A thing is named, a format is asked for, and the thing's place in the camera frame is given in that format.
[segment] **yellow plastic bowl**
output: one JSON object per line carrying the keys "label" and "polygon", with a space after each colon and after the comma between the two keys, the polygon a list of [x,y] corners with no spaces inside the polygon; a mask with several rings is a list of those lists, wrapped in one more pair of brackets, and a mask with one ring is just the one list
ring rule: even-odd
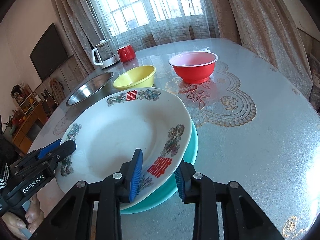
{"label": "yellow plastic bowl", "polygon": [[117,77],[113,87],[119,90],[152,87],[155,82],[155,72],[156,68],[151,65],[130,69]]}

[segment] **kettle handle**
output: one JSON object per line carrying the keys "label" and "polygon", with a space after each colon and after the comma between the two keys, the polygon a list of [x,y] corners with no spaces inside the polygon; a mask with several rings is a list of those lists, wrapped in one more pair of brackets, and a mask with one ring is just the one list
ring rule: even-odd
{"label": "kettle handle", "polygon": [[[98,60],[99,62],[96,62],[96,59],[95,59],[95,56],[94,56],[94,52],[97,52],[97,57],[98,57]],[[91,50],[91,53],[92,53],[92,62],[95,64],[95,65],[103,65],[102,63],[102,60],[101,60],[101,57],[97,51],[97,48],[95,47],[93,50]]]}

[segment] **dining table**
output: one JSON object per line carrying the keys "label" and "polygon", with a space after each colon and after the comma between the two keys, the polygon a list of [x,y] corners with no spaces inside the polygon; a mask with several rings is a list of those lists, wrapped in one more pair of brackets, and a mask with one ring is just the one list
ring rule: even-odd
{"label": "dining table", "polygon": [[[171,57],[187,51],[218,56],[207,82],[185,83],[169,65]],[[137,51],[129,62],[96,69],[79,87],[101,73],[113,72],[110,94],[119,92],[113,81],[141,65],[155,66],[154,87],[177,95],[188,109],[198,134],[195,170],[215,182],[237,181],[284,239],[302,239],[320,212],[320,118],[302,93],[263,58],[220,38]],[[67,99],[53,112],[29,151],[62,138],[89,107],[67,107]],[[37,195],[47,215],[64,193],[54,179]],[[175,193],[150,210],[122,214],[123,239],[192,239],[194,212],[194,204],[182,203]]]}

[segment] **screw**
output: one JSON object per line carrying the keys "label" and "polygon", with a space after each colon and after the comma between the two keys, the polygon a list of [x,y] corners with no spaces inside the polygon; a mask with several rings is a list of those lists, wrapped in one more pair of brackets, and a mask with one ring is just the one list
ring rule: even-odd
{"label": "screw", "polygon": [[230,182],[229,185],[232,188],[238,188],[239,187],[239,184],[237,182],[235,182],[235,181]]}
{"label": "screw", "polygon": [[195,179],[202,179],[202,174],[201,173],[195,173],[195,174],[193,174],[193,177],[195,178]]}
{"label": "screw", "polygon": [[81,180],[77,182],[77,187],[84,187],[85,186],[85,181]]}
{"label": "screw", "polygon": [[122,178],[122,174],[121,174],[120,172],[116,172],[116,173],[114,173],[114,174],[112,175],[112,177],[113,177],[114,179],[121,179],[121,178]]}

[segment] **metal basin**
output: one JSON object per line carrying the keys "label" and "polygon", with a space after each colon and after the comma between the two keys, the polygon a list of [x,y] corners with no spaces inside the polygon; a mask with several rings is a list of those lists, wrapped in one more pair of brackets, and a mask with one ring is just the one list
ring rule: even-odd
{"label": "metal basin", "polygon": [[106,72],[90,79],[87,83],[78,88],[67,100],[67,107],[80,103],[93,105],[100,99],[112,94],[108,82],[113,77],[112,72]]}

